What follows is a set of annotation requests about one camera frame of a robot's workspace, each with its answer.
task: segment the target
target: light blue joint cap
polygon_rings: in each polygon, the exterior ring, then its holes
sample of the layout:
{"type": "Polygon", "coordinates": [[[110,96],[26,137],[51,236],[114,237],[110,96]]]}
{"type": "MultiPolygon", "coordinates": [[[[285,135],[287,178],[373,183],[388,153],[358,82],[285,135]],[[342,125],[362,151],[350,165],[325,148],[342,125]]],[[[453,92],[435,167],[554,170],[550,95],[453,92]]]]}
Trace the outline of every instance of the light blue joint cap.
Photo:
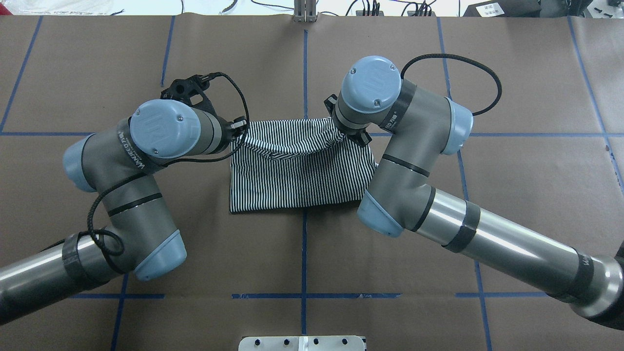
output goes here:
{"type": "Polygon", "coordinates": [[[144,153],[174,159],[191,151],[200,137],[199,117],[175,100],[150,100],[130,120],[132,140],[144,153]]]}
{"type": "Polygon", "coordinates": [[[401,92],[401,73],[385,57],[366,56],[351,67],[340,93],[353,110],[364,114],[392,106],[401,92]]]}
{"type": "Polygon", "coordinates": [[[142,282],[152,280],[178,267],[186,258],[180,230],[176,230],[139,263],[134,274],[142,282]]]}
{"type": "Polygon", "coordinates": [[[367,227],[393,238],[403,231],[403,227],[379,205],[368,190],[364,191],[362,202],[359,203],[358,217],[367,227]]]}
{"type": "Polygon", "coordinates": [[[456,104],[448,97],[446,98],[451,106],[451,131],[449,141],[442,151],[445,155],[453,155],[464,146],[472,130],[472,112],[460,104],[456,104]]]}
{"type": "Polygon", "coordinates": [[[95,189],[87,182],[87,178],[85,178],[84,171],[82,170],[82,150],[84,149],[84,144],[87,143],[87,140],[89,140],[91,136],[93,136],[93,134],[71,145],[63,154],[63,168],[65,169],[65,174],[74,182],[78,189],[86,192],[95,192],[95,189]]]}

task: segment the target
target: striped cloth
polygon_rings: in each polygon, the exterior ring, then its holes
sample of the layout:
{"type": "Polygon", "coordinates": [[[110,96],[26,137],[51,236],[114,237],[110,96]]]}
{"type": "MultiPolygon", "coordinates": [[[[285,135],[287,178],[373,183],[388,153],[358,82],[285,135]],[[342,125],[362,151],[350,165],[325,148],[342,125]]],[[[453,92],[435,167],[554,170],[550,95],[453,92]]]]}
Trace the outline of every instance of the striped cloth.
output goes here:
{"type": "Polygon", "coordinates": [[[254,121],[232,155],[230,212],[361,200],[375,168],[330,118],[254,121]]]}

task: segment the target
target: metal bracket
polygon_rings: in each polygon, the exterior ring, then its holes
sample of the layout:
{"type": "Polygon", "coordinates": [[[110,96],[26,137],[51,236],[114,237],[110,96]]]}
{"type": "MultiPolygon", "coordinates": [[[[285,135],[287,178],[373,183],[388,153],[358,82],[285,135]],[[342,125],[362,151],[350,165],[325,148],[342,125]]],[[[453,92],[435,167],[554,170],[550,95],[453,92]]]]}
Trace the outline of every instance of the metal bracket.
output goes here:
{"type": "Polygon", "coordinates": [[[295,22],[316,22],[316,0],[295,0],[295,22]]]}
{"type": "Polygon", "coordinates": [[[366,338],[355,335],[245,337],[238,351],[366,351],[366,338]]]}

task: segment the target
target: white label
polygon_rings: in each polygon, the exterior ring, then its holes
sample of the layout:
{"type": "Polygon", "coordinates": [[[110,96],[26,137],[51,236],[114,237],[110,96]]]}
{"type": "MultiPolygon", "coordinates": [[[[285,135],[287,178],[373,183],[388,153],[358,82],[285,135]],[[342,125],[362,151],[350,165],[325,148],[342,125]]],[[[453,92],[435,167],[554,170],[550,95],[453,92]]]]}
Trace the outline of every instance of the white label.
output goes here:
{"type": "Polygon", "coordinates": [[[481,17],[494,17],[499,14],[505,14],[503,9],[500,8],[499,3],[493,2],[492,4],[481,5],[476,7],[481,17]]]}

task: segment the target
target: gray arm housing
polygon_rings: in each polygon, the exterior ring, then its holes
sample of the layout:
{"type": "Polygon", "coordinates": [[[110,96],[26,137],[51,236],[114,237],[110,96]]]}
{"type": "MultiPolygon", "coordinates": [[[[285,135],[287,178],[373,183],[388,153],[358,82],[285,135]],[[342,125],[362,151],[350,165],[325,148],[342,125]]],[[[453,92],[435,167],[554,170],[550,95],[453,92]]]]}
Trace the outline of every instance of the gray arm housing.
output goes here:
{"type": "MultiPolygon", "coordinates": [[[[121,238],[124,252],[108,255],[88,235],[72,235],[1,268],[0,325],[126,272],[151,280],[180,265],[184,243],[152,174],[171,159],[221,151],[229,143],[225,135],[231,134],[216,116],[178,101],[152,100],[116,127],[68,148],[64,167],[81,190],[101,193],[136,177],[102,201],[111,223],[105,229],[121,238]]],[[[114,239],[99,239],[119,249],[114,239]]]]}
{"type": "Polygon", "coordinates": [[[427,184],[438,155],[454,154],[468,138],[472,114],[468,121],[465,108],[393,70],[383,57],[361,59],[330,108],[347,135],[364,133],[370,123],[393,134],[359,206],[360,220],[392,237],[416,232],[569,303],[588,320],[624,330],[621,258],[589,256],[427,184]]]}

